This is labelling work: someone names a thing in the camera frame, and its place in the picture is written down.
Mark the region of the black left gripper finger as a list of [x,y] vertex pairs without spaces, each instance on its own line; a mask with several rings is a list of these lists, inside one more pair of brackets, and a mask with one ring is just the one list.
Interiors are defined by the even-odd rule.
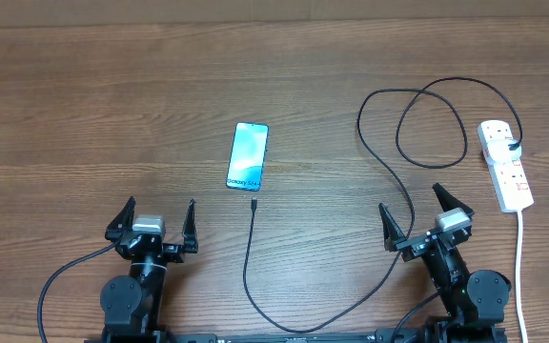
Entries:
[[129,228],[132,225],[132,221],[134,218],[135,205],[136,205],[136,201],[134,197],[131,196],[126,202],[121,212],[108,225],[107,231],[118,232],[118,231]]
[[183,226],[183,239],[185,246],[196,246],[197,235],[195,225],[195,200],[191,199]]

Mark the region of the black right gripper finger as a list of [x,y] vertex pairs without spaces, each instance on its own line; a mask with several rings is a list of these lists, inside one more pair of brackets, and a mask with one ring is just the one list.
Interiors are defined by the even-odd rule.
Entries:
[[383,226],[384,249],[389,252],[396,252],[398,250],[397,245],[407,240],[406,235],[402,232],[387,206],[380,203],[378,209]]
[[445,212],[448,212],[454,209],[462,209],[467,215],[475,214],[475,211],[472,208],[470,208],[465,203],[463,203],[462,201],[458,200],[456,197],[451,195],[439,183],[434,184],[432,189],[437,197],[437,200],[441,208]]

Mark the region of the blue screen Galaxy smartphone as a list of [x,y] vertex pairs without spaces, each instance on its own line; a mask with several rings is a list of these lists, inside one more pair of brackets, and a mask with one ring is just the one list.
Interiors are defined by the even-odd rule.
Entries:
[[235,126],[226,186],[258,192],[267,152],[269,127],[265,124],[239,122]]

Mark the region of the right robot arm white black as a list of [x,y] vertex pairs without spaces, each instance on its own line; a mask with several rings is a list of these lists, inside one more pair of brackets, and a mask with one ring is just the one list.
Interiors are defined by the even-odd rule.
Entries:
[[[458,245],[472,235],[474,210],[436,183],[433,190],[442,207],[435,226],[421,236],[407,238],[384,204],[378,206],[383,224],[384,248],[399,252],[405,262],[421,259],[436,292],[410,310],[391,333],[376,333],[391,342],[505,342],[497,324],[504,321],[511,281],[492,270],[470,272]],[[440,299],[447,314],[430,317],[419,329],[402,327],[434,299]]]

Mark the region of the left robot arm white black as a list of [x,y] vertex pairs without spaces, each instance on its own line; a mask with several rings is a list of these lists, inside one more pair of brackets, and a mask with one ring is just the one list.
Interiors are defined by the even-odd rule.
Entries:
[[198,252],[191,200],[182,228],[183,242],[165,241],[166,225],[161,215],[134,214],[131,197],[105,230],[105,238],[125,260],[130,271],[103,287],[100,305],[105,314],[103,342],[174,342],[159,323],[168,265],[182,263],[187,253]]

